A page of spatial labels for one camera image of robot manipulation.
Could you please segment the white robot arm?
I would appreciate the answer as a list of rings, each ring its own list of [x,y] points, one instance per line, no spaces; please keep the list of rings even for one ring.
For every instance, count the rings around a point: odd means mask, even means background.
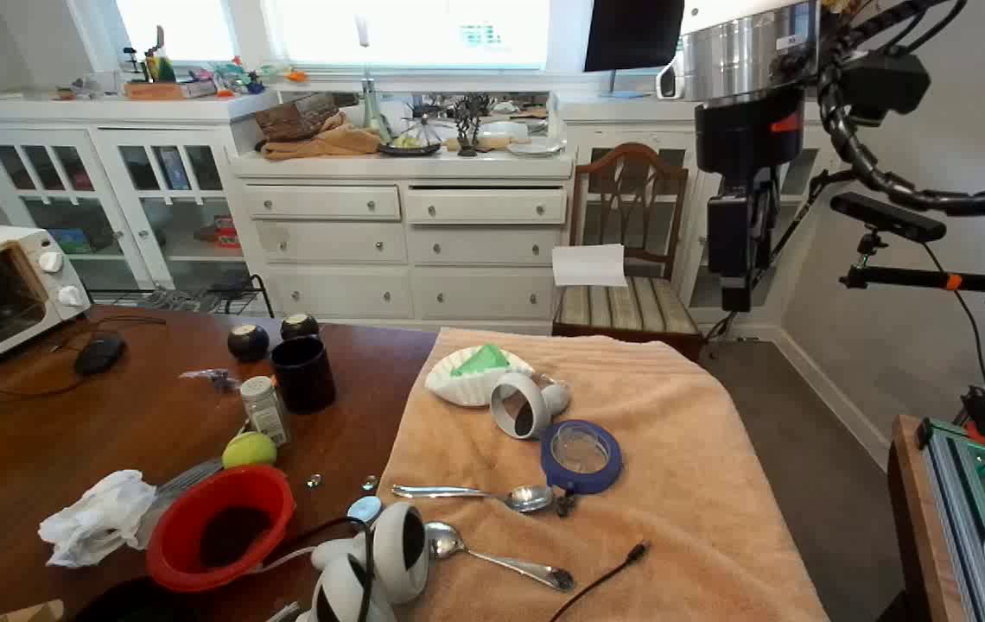
[[[942,32],[966,0],[894,0],[862,14],[854,0],[673,0],[682,35],[656,88],[664,100],[694,108],[694,154],[703,173],[720,173],[709,202],[709,270],[720,276],[724,310],[745,310],[755,276],[771,267],[777,214],[777,170],[801,150],[804,97],[814,97],[841,173],[817,173],[812,187],[859,181],[868,195],[836,195],[831,211],[868,226],[868,258],[882,232],[913,242],[942,237],[928,211],[949,217],[985,214],[985,191],[922,191],[879,165],[859,143],[859,125],[888,111],[910,115],[928,88],[917,48]],[[903,284],[942,291],[985,291],[985,273],[928,273],[857,264],[845,288]]]

